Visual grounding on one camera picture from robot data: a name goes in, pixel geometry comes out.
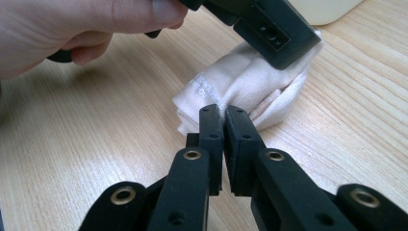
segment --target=white fabric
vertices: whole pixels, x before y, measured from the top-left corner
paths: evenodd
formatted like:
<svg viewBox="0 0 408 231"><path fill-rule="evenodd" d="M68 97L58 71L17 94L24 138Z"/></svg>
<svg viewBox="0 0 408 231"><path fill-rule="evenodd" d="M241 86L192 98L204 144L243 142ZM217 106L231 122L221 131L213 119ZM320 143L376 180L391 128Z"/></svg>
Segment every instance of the white fabric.
<svg viewBox="0 0 408 231"><path fill-rule="evenodd" d="M179 132L198 132L199 110L217 104L221 116L228 105L246 110L258 130L281 122L302 89L311 60L322 42L284 70L273 68L246 42L188 82L173 98Z"/></svg>

